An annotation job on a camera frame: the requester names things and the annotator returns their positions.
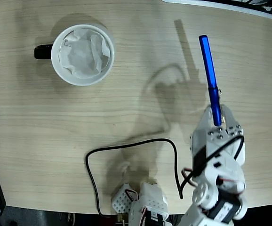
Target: mug handle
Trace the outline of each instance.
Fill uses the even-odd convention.
[[[40,45],[34,48],[33,56],[38,60],[50,60],[51,59],[52,44]]]

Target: white mug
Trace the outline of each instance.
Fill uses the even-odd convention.
[[[75,29],[79,28],[87,28],[92,29],[98,33],[100,33],[106,40],[107,44],[110,48],[110,61],[106,68],[101,71],[98,75],[91,77],[91,78],[77,78],[72,75],[72,73],[67,70],[66,68],[63,68],[60,64],[58,53],[60,51],[61,44],[64,40],[64,38],[71,32],[73,32]],[[107,76],[107,74],[110,72],[115,59],[115,46],[114,46],[114,38],[111,35],[111,33],[102,25],[100,24],[78,24],[71,26],[61,32],[53,44],[48,45],[40,45],[37,46],[34,49],[34,57],[39,60],[48,60],[51,59],[52,66],[55,70],[55,72],[58,74],[58,76],[63,79],[64,81],[76,85],[76,86],[89,86],[93,85],[95,83],[98,83],[103,78]]]

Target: wooden table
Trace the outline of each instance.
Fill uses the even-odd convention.
[[[111,73],[75,87],[33,58],[73,24],[104,24],[116,42]],[[189,135],[209,103],[198,37],[209,36],[222,103],[245,128],[246,196],[272,204],[272,20],[161,0],[0,0],[0,182],[10,206],[97,213],[84,156],[153,137],[172,139],[191,167]],[[123,182],[156,179],[170,213],[179,200],[165,143],[90,158],[103,213]]]

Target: tissue paper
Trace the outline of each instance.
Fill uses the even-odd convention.
[[[65,37],[58,56],[62,67],[70,70],[73,76],[86,79],[105,69],[110,60],[110,48],[101,34],[80,28]]]

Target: blue marker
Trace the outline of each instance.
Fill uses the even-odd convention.
[[[221,107],[219,102],[220,98],[216,86],[216,74],[215,69],[213,67],[208,37],[206,35],[202,35],[199,37],[199,40],[207,76],[208,92],[212,109],[213,122],[215,126],[220,126],[222,124]]]

